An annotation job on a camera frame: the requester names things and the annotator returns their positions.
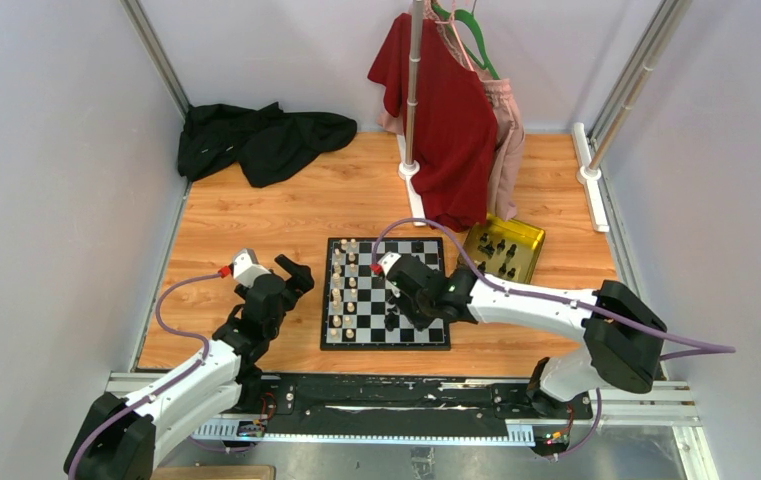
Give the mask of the black white chess board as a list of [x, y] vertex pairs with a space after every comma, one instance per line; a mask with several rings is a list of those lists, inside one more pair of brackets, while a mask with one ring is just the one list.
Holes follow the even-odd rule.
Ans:
[[[333, 342], [327, 337], [327, 287], [329, 282], [328, 258], [330, 238], [326, 245], [325, 282], [323, 287], [320, 348], [324, 351], [394, 351], [394, 350], [437, 350], [451, 348], [450, 327], [441, 320], [434, 321], [427, 329], [417, 330], [393, 303], [395, 296], [386, 288], [385, 281], [371, 270], [372, 238], [355, 239], [358, 245], [358, 306], [356, 314], [356, 339]], [[397, 308], [400, 311], [400, 328], [387, 332], [384, 328], [386, 311]]]

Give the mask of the yellow metal tin box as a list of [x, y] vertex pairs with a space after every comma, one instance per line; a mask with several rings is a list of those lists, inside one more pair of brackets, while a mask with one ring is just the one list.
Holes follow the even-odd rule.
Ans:
[[545, 238], [542, 228], [488, 214], [485, 224], [471, 228], [464, 250], [481, 272], [529, 284]]

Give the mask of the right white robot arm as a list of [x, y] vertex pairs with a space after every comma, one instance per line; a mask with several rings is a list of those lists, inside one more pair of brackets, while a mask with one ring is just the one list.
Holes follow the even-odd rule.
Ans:
[[579, 343], [562, 356], [540, 360], [530, 376], [527, 403], [552, 417], [577, 395], [610, 386], [646, 394], [653, 386], [667, 327], [625, 285], [558, 290], [502, 280], [468, 267], [451, 275], [412, 254], [384, 255], [373, 271], [384, 278], [394, 303], [421, 329], [445, 323], [512, 324]]

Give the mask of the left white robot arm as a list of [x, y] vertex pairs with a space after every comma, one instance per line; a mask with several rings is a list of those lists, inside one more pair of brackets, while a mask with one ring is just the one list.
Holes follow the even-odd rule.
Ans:
[[230, 277], [241, 298], [211, 337], [184, 332], [159, 319], [166, 332], [200, 341], [180, 366], [131, 393], [103, 393], [90, 406], [65, 460], [70, 479], [148, 479], [159, 463], [195, 430], [233, 408], [254, 411], [261, 403], [257, 361], [280, 333], [286, 314], [315, 281], [307, 265], [284, 255], [282, 275], [258, 263], [251, 249], [209, 279]]

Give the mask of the black chess pieces cluster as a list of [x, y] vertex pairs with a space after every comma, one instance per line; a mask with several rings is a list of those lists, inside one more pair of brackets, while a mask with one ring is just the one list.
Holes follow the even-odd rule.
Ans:
[[391, 308], [386, 311], [384, 328], [387, 332], [393, 332], [400, 328], [400, 311], [397, 308]]

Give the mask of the white chess pieces rows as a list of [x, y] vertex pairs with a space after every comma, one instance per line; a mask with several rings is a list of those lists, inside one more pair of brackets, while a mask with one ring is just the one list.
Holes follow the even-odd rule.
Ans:
[[356, 339], [358, 245], [355, 239], [331, 239], [328, 258], [327, 337], [333, 342]]

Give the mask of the pink garment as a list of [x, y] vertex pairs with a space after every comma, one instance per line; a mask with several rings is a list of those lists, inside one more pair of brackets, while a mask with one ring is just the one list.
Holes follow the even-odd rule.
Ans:
[[488, 210], [502, 220], [513, 219], [518, 213], [513, 192], [523, 159], [525, 131], [510, 80], [507, 78], [495, 80], [488, 72], [468, 63], [453, 33], [431, 10], [431, 2], [427, 1], [424, 4], [424, 16], [437, 24], [446, 48], [457, 61], [477, 73], [485, 95], [492, 105], [497, 121], [497, 137], [488, 183]]

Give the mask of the white clothes rack stand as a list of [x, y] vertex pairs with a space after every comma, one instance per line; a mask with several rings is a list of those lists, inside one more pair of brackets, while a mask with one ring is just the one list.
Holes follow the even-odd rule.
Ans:
[[406, 187], [407, 199], [410, 207], [413, 224], [417, 227], [426, 225], [423, 200], [413, 186], [413, 179], [420, 171], [420, 165], [413, 157], [415, 142], [415, 117], [417, 110], [417, 83], [418, 72], [421, 62], [421, 43], [424, 21], [424, 1], [414, 0], [411, 2], [411, 27], [410, 47], [408, 52], [408, 85], [406, 99], [406, 125], [404, 135], [398, 135], [398, 147], [400, 163], [398, 176]]

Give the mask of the black cloth pile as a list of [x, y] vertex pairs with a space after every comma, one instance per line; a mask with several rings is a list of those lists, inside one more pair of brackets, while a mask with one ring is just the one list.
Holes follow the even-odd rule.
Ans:
[[179, 137], [177, 171], [195, 182], [238, 165], [263, 188], [292, 178], [318, 156], [348, 146], [355, 120], [330, 112], [286, 112], [277, 102], [260, 109], [228, 104], [193, 106]]

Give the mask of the red shirt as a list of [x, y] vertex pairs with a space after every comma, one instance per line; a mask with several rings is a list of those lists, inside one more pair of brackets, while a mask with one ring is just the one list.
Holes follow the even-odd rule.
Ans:
[[461, 232], [486, 219], [498, 125], [478, 75], [425, 19], [417, 73], [412, 186], [426, 218]]

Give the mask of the right white rack foot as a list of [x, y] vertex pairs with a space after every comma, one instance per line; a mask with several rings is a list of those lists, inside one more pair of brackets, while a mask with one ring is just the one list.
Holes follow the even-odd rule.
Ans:
[[572, 125], [578, 161], [576, 179], [584, 189], [591, 225], [596, 232], [610, 231], [602, 173], [604, 157], [691, 4], [690, 0], [659, 3], [592, 125], [586, 127], [582, 122]]

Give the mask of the green clothes hanger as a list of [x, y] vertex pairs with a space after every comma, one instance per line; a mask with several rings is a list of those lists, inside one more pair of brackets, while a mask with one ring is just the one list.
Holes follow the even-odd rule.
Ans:
[[[465, 54], [466, 61], [472, 66], [477, 66], [488, 72], [493, 79], [499, 80], [500, 76], [489, 58], [483, 31], [474, 16], [473, 10], [458, 8], [455, 6], [455, 3], [452, 3], [452, 6], [446, 9], [438, 1], [432, 1], [430, 8], [437, 15], [439, 21], [443, 22], [453, 33]], [[469, 31], [470, 37], [476, 47], [475, 51], [469, 48], [462, 40], [457, 30], [458, 24], [463, 25]]]

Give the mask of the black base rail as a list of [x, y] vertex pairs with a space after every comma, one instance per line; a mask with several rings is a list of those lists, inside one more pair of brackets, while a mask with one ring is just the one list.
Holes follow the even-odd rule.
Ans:
[[269, 373], [246, 397], [206, 424], [202, 437], [239, 441], [258, 430], [268, 441], [502, 442], [525, 445], [590, 420], [588, 394], [538, 411], [525, 378]]

